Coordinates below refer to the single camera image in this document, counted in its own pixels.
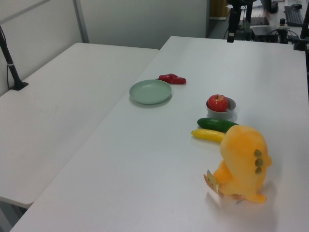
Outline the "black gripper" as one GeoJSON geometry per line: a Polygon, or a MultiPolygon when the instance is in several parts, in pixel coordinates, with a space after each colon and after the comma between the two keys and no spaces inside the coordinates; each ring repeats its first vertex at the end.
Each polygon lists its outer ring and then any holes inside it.
{"type": "Polygon", "coordinates": [[[232,8],[229,15],[229,26],[228,26],[228,36],[227,42],[233,43],[235,39],[235,33],[237,31],[237,26],[240,20],[240,7],[232,8]]]}

